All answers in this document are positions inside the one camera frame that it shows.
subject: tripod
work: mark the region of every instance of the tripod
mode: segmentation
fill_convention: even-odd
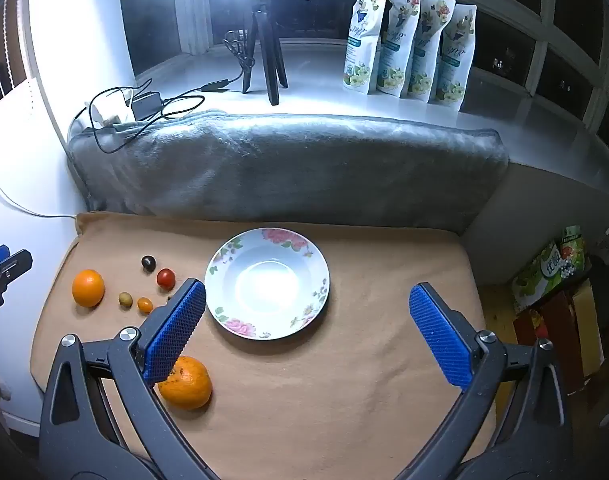
[[[252,58],[256,48],[256,38],[260,34],[268,100],[275,106],[280,102],[278,80],[280,80],[280,85],[283,88],[289,88],[289,85],[286,81],[286,70],[284,69],[280,39],[276,34],[274,22],[269,15],[268,4],[269,0],[251,0],[252,23],[251,32],[247,38],[246,50],[248,56]],[[243,94],[249,91],[249,86],[251,85],[251,69],[252,66],[244,71],[244,79],[242,80]]]

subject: plate rim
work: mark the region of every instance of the plate rim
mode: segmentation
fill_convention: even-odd
[[[209,263],[206,265],[206,269],[204,270],[204,288],[206,289],[206,282],[207,280],[210,278],[208,273],[209,273],[209,268],[212,266],[212,263],[214,262],[214,258],[217,256],[217,254],[227,246],[228,243],[231,243],[232,240],[235,240],[235,238],[244,236],[245,234],[254,232],[254,231],[262,231],[264,229],[278,229],[280,231],[286,231],[288,233],[297,235],[301,238],[303,238],[304,240],[306,240],[307,243],[309,243],[310,245],[312,245],[315,249],[317,249],[319,256],[322,259],[322,262],[324,263],[324,267],[326,269],[326,279],[327,279],[327,289],[328,289],[328,293],[327,293],[327,297],[324,300],[324,304],[322,304],[322,306],[319,308],[319,311],[315,314],[315,316],[313,316],[313,318],[310,320],[310,322],[308,322],[306,325],[301,326],[300,328],[297,328],[296,330],[293,330],[292,332],[289,332],[287,334],[284,335],[280,335],[280,336],[273,336],[272,334],[269,337],[249,337],[247,335],[235,332],[234,330],[231,330],[229,327],[227,327],[223,322],[221,322],[218,317],[216,316],[216,313],[214,313],[214,308],[217,307],[212,307],[209,304],[209,296],[208,296],[208,290],[206,291],[206,307],[209,311],[209,314],[211,314],[212,318],[214,319],[214,321],[220,325],[223,329],[225,329],[227,332],[232,333],[233,335],[236,335],[238,337],[244,338],[244,339],[248,339],[251,341],[276,341],[278,339],[283,339],[285,337],[290,337],[302,330],[304,330],[305,328],[307,328],[315,319],[317,319],[317,317],[322,313],[323,310],[325,310],[327,303],[329,301],[329,296],[331,295],[331,271],[329,270],[329,264],[327,263],[327,259],[324,257],[324,254],[322,253],[322,251],[319,250],[319,247],[314,244],[311,240],[309,240],[309,238],[307,238],[306,236],[300,234],[299,232],[296,231],[292,231],[291,229],[287,229],[284,227],[274,227],[274,226],[264,226],[264,227],[255,227],[253,229],[247,229],[246,231],[243,231],[241,233],[238,233],[234,236],[232,236],[231,238],[229,238],[228,240],[225,241],[225,243],[223,243],[220,247],[217,248],[216,252],[213,254],[213,256],[211,256],[211,258],[209,259]]]

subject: beige cloth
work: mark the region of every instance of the beige cloth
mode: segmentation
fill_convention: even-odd
[[[331,295],[323,314],[276,341],[239,338],[204,314],[183,354],[206,365],[213,398],[195,412],[169,412],[223,480],[393,479],[460,392],[409,316],[409,290],[430,282],[482,328],[467,255],[457,236],[436,230],[282,225],[313,241],[328,262]],[[166,302],[155,276],[140,267],[142,256],[173,269],[178,285],[188,276],[203,279],[220,245],[257,225],[93,213],[79,216],[78,227],[34,338],[31,372],[43,390],[62,336],[97,340],[139,326],[137,307],[119,307],[120,292]],[[71,297],[73,277],[87,268],[107,287],[94,310]],[[115,386],[105,383],[127,443],[144,453]],[[492,410],[472,453],[483,450],[494,422]]]

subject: wall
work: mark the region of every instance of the wall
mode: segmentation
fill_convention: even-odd
[[[548,171],[509,164],[491,200],[462,235],[478,285],[506,283],[568,225],[589,246],[609,227],[609,194]]]
[[[85,210],[35,80],[26,80],[0,101],[0,186],[38,213]],[[12,395],[2,402],[2,409],[9,425],[26,433],[37,432],[42,406],[41,392],[28,371],[33,334],[75,237],[73,219],[34,218],[11,208],[0,196],[0,245],[11,253],[27,249],[33,256],[32,269],[9,285],[0,308],[0,377]]]
[[[135,83],[120,0],[29,0],[29,19],[44,92],[64,136],[85,101]]]

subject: plate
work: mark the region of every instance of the plate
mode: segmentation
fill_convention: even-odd
[[[302,330],[321,312],[329,285],[319,249],[280,228],[233,237],[214,254],[204,278],[212,316],[246,339],[279,339]]]

